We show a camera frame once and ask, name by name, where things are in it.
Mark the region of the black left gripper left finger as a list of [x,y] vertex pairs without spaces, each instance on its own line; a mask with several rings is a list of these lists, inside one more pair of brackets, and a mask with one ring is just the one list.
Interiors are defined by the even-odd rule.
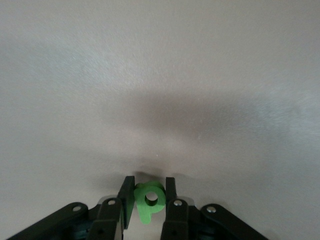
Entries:
[[116,196],[101,198],[91,209],[72,202],[10,240],[122,240],[128,228],[135,198],[135,177],[126,176]]

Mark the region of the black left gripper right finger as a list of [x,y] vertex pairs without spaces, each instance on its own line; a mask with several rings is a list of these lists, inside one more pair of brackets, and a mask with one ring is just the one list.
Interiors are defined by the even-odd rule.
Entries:
[[178,197],[174,177],[165,179],[166,211],[162,240],[266,240],[267,238],[219,204],[201,209]]

